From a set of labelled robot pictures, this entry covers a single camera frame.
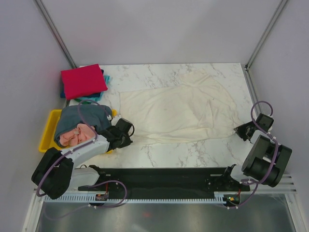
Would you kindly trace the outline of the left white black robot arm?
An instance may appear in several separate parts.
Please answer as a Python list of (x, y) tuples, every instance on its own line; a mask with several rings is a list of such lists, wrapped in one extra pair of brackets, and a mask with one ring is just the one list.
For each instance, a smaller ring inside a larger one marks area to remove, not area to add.
[(134, 125), (120, 118), (116, 124), (103, 130), (101, 134), (96, 133), (86, 142), (63, 150), (55, 147), (48, 149), (31, 177), (32, 182), (37, 185), (36, 195), (47, 195), (54, 200), (67, 190), (79, 187), (103, 189), (106, 185), (104, 176), (92, 167), (79, 166), (97, 155), (131, 145), (133, 141), (130, 137), (134, 132)]

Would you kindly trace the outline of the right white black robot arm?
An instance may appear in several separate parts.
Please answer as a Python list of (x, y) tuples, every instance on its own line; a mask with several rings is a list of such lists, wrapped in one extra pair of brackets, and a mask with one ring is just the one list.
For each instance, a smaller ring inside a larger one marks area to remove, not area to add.
[(292, 154), (292, 149), (270, 138), (274, 119), (259, 114), (256, 121), (250, 121), (234, 128), (243, 141), (253, 146), (242, 165), (233, 164), (225, 169), (221, 178), (222, 187), (233, 190), (238, 184), (258, 183), (275, 187), (281, 181)]

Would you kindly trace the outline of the cream white t shirt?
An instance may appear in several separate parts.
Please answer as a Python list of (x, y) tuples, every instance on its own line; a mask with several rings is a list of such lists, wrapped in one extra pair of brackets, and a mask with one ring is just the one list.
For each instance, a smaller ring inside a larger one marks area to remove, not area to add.
[(120, 114), (133, 123), (136, 145), (222, 139), (241, 124), (229, 92), (204, 70), (181, 85), (120, 93)]

